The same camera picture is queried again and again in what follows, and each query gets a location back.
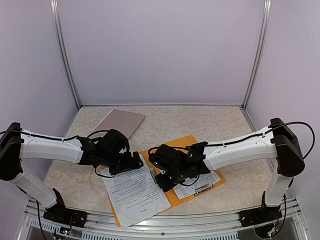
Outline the orange folder edge clip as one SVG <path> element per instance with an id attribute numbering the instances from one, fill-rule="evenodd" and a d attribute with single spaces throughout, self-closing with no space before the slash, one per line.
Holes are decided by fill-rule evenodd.
<path id="1" fill-rule="evenodd" d="M 201 187 L 198 187 L 198 188 L 195 189 L 194 195 L 195 196 L 200 195 L 200 194 L 212 189 L 214 186 L 215 186 L 214 184 L 205 184 L 205 185 L 203 185 Z"/>

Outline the pink file folder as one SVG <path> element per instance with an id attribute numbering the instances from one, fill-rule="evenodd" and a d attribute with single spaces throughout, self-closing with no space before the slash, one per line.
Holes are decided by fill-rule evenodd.
<path id="1" fill-rule="evenodd" d="M 141 113 L 114 108 L 90 133 L 115 129 L 129 139 L 145 118 L 146 116 Z"/>

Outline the white printed sheet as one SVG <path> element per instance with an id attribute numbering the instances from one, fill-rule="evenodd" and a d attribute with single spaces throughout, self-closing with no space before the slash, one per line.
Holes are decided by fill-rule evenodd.
<path id="1" fill-rule="evenodd" d="M 171 207 L 143 155 L 139 156 L 141 168 L 103 179 L 118 227 L 130 227 Z"/>

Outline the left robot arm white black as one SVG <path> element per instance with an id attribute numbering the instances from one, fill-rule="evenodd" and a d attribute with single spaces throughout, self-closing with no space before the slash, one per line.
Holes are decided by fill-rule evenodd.
<path id="1" fill-rule="evenodd" d="M 13 183 L 50 209 L 50 214 L 61 223 L 70 218 L 70 211 L 60 193 L 28 171 L 22 160 L 64 161 L 94 169 L 103 166 L 109 170 L 108 178 L 144 165 L 139 153 L 130 151 L 128 138 L 116 129 L 94 131 L 87 137 L 61 138 L 40 135 L 13 122 L 0 135 L 0 179 Z"/>

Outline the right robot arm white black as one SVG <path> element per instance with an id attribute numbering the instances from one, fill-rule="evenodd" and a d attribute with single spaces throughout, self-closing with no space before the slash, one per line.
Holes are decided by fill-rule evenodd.
<path id="1" fill-rule="evenodd" d="M 270 125 L 252 134 L 220 142 L 199 142 L 186 147 L 162 144 L 148 152 L 148 160 L 163 173 L 155 179 L 164 192 L 186 179 L 198 178 L 220 168 L 248 161 L 275 159 L 276 169 L 264 192 L 256 218 L 266 222 L 275 212 L 292 179 L 305 169 L 297 136 L 289 124 L 273 118 Z"/>

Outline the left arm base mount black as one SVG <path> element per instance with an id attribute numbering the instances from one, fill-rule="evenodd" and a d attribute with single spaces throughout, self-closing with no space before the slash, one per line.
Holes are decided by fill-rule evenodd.
<path id="1" fill-rule="evenodd" d="M 45 208 L 43 218 L 71 227 L 84 228 L 88 213 L 82 210 L 67 208 L 61 194 L 55 188 L 53 188 L 53 192 L 56 196 L 56 203 L 50 208 Z"/>

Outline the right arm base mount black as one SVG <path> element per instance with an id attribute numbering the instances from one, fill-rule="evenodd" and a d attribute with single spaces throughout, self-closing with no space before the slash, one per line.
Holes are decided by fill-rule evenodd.
<path id="1" fill-rule="evenodd" d="M 242 210 L 238 213 L 242 227 L 249 227 L 269 221 L 279 220 L 283 217 L 280 205 L 276 207 L 269 207 L 266 205 L 265 195 L 266 192 L 264 191 L 262 194 L 261 205 L 259 207 Z"/>

